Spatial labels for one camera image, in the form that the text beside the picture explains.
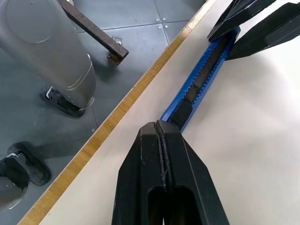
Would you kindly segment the silver robot left leg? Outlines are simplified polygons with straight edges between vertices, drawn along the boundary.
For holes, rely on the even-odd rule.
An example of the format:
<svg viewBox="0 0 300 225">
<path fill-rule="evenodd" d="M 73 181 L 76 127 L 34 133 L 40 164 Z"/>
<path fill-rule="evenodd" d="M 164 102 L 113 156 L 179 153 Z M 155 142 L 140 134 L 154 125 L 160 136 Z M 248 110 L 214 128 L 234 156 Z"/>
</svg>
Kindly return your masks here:
<svg viewBox="0 0 300 225">
<path fill-rule="evenodd" d="M 58 0 L 0 0 L 0 48 L 78 108 L 93 103 L 91 58 Z"/>
</svg>

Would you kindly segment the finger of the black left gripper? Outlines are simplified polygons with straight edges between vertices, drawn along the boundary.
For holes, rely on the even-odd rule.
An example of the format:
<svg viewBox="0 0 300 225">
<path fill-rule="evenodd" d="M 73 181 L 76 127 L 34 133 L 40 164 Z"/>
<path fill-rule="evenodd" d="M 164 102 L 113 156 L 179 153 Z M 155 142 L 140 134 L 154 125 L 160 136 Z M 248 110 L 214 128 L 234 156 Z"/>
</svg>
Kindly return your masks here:
<svg viewBox="0 0 300 225">
<path fill-rule="evenodd" d="M 247 22 L 276 0 L 232 0 L 208 34 L 209 42 Z"/>
<path fill-rule="evenodd" d="M 244 58 L 300 36 L 300 2 L 286 3 L 268 15 L 232 47 L 227 60 Z"/>
</svg>

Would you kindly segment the black robot foot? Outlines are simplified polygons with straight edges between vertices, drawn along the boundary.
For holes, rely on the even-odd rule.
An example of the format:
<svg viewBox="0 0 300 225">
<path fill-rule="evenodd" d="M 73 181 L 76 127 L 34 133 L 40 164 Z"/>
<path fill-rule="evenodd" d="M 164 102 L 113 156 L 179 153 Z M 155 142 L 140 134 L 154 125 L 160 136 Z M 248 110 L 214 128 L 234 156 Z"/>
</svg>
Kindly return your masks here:
<svg viewBox="0 0 300 225">
<path fill-rule="evenodd" d="M 85 113 L 85 109 L 80 109 L 76 105 L 70 103 L 65 97 L 53 87 L 40 92 L 40 98 L 48 104 L 52 109 L 61 111 L 73 118 L 79 118 Z"/>
<path fill-rule="evenodd" d="M 42 160 L 36 158 L 21 142 L 12 144 L 7 156 L 0 160 L 0 177 L 8 178 L 17 187 L 25 189 L 29 183 L 45 185 L 51 173 Z"/>
</svg>

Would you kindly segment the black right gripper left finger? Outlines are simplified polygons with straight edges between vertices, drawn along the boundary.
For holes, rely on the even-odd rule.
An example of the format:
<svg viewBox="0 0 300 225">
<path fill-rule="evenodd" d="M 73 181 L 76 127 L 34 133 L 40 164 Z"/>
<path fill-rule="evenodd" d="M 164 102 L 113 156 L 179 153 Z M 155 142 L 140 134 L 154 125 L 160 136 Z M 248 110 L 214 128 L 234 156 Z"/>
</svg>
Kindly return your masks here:
<svg viewBox="0 0 300 225">
<path fill-rule="evenodd" d="M 119 169 L 112 225 L 163 225 L 164 193 L 159 137 L 149 122 Z"/>
</svg>

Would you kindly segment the black robot left foot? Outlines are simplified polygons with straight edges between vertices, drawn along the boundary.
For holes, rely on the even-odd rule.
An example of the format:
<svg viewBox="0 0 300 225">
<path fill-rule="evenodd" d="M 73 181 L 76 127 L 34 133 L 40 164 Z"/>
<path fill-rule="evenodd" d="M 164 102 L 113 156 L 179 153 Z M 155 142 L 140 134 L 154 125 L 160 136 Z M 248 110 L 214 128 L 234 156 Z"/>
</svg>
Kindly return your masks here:
<svg viewBox="0 0 300 225">
<path fill-rule="evenodd" d="M 70 103 L 65 97 L 53 87 L 40 92 L 40 98 L 48 104 L 52 109 L 61 111 L 73 118 L 79 118 L 85 113 L 85 109 L 80 109 L 76 105 Z"/>
</svg>

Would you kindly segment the rusty metal frame bar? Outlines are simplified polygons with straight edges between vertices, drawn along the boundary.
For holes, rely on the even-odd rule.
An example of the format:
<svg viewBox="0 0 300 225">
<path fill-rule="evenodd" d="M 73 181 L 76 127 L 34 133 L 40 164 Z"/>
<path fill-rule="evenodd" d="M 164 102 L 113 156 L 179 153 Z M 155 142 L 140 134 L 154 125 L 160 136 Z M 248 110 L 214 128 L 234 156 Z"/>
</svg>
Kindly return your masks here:
<svg viewBox="0 0 300 225">
<path fill-rule="evenodd" d="M 88 33 L 92 38 L 94 38 L 109 51 L 107 57 L 115 64 L 119 65 L 127 57 L 129 51 L 126 48 L 113 40 L 112 37 L 107 35 L 83 13 L 68 3 L 67 0 L 58 0 L 58 2 L 71 21 L 82 28 L 86 33 Z"/>
</svg>

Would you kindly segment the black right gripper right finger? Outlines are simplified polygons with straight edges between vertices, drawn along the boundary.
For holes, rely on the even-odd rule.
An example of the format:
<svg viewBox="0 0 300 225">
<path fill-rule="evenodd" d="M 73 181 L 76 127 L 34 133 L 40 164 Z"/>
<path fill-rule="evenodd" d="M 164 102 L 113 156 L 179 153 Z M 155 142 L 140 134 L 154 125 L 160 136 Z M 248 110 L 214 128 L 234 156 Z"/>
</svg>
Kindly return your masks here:
<svg viewBox="0 0 300 225">
<path fill-rule="evenodd" d="M 178 128 L 157 121 L 168 169 L 165 225 L 229 225 L 208 168 Z"/>
</svg>

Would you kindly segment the black robot right foot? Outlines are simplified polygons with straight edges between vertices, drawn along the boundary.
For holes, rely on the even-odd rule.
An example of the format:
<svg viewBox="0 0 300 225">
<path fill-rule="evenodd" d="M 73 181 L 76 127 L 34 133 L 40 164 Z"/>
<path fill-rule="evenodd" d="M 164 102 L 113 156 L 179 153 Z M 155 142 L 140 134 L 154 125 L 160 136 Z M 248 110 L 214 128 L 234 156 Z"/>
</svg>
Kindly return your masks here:
<svg viewBox="0 0 300 225">
<path fill-rule="evenodd" d="M 29 183 L 45 185 L 51 173 L 42 160 L 36 158 L 21 142 L 12 144 L 7 156 L 0 160 L 0 177 L 8 178 L 17 187 L 25 189 Z"/>
</svg>

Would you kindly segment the blue utility cutter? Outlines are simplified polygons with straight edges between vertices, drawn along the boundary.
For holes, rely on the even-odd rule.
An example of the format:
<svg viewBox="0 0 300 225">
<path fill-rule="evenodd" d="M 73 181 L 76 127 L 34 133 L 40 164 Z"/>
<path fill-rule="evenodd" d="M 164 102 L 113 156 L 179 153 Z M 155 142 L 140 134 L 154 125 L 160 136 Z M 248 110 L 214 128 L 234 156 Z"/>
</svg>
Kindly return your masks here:
<svg viewBox="0 0 300 225">
<path fill-rule="evenodd" d="M 161 120 L 174 124 L 183 132 L 229 55 L 239 33 L 240 28 L 236 27 L 210 42 L 181 89 L 162 114 Z"/>
</svg>

